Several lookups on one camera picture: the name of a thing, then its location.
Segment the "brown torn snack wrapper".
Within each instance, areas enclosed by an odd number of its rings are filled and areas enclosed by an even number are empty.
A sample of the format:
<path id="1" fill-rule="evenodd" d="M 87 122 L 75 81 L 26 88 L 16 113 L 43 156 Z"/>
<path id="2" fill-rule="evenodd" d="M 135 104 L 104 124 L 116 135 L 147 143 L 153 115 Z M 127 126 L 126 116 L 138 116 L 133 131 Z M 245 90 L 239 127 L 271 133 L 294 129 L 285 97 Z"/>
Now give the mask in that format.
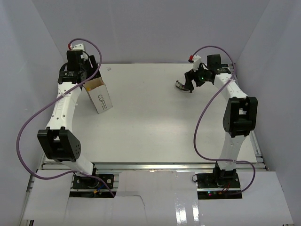
<path id="1" fill-rule="evenodd" d="M 177 80 L 175 82 L 175 87 L 184 93 L 192 93 L 193 92 L 193 86 L 191 86 L 190 84 L 181 83 L 179 80 Z"/>

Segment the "white coffee paper bag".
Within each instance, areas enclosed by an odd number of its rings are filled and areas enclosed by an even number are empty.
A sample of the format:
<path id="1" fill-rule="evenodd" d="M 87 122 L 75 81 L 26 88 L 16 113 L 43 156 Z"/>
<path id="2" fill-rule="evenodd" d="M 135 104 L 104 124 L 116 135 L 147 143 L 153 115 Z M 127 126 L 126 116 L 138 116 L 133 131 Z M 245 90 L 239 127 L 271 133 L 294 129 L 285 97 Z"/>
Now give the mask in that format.
<path id="1" fill-rule="evenodd" d="M 87 88 L 92 89 L 91 91 L 86 90 L 86 92 L 98 114 L 101 114 L 113 107 L 108 89 L 100 72 L 98 73 L 98 78 L 87 81 L 83 87 L 85 90 Z"/>

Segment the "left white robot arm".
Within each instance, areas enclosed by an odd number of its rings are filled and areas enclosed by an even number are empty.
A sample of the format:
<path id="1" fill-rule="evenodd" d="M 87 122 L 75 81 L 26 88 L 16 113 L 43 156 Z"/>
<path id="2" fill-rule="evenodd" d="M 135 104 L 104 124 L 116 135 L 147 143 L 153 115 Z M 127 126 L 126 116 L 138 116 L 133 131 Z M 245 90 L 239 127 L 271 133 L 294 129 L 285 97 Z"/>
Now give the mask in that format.
<path id="1" fill-rule="evenodd" d="M 72 120 L 82 92 L 81 82 L 95 72 L 97 63 L 94 56 L 86 53 L 83 44 L 68 50 L 66 55 L 67 63 L 61 67 L 58 76 L 59 100 L 46 128 L 38 131 L 37 138 L 48 159 L 84 173 L 83 182 L 94 188 L 99 184 L 99 176 L 93 172 L 93 163 L 81 154 L 81 143 L 72 132 Z"/>

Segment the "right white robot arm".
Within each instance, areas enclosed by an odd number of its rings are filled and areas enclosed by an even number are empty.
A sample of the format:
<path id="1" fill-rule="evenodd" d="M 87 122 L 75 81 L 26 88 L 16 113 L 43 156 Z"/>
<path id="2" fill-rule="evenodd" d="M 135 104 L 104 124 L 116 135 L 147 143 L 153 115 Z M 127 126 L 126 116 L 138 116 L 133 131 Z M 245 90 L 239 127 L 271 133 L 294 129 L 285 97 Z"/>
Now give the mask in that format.
<path id="1" fill-rule="evenodd" d="M 192 92 L 195 87 L 210 82 L 227 102 L 222 120 L 225 140 L 212 176 L 213 184 L 222 188 L 234 180 L 237 174 L 236 162 L 242 143 L 255 129 L 258 100 L 240 89 L 229 66 L 221 63 L 219 54 L 208 55 L 206 64 L 198 55 L 190 56 L 189 62 L 193 68 L 185 73 L 184 87 Z"/>

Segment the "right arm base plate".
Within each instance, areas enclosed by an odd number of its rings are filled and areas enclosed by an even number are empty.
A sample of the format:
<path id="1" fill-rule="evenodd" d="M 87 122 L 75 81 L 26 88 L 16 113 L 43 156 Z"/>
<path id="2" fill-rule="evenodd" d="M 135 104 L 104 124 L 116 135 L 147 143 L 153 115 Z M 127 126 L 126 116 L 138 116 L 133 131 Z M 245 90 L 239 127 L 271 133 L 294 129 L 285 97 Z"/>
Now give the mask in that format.
<path id="1" fill-rule="evenodd" d="M 217 182 L 213 173 L 198 173 L 191 180 L 197 186 L 198 200 L 242 199 L 238 174 Z"/>

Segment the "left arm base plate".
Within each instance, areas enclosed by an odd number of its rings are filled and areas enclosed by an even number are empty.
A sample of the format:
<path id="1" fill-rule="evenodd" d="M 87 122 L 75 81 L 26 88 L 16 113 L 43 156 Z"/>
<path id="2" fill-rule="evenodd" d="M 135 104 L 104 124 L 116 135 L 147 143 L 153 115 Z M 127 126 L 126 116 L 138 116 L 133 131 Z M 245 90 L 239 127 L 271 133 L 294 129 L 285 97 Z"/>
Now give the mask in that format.
<path id="1" fill-rule="evenodd" d="M 106 185 L 112 189 L 114 183 L 113 174 L 96 174 L 96 177 L 101 178 Z M 106 186 L 98 179 L 90 177 L 74 176 L 72 189 L 95 189 L 97 191 L 101 189 L 107 189 Z"/>

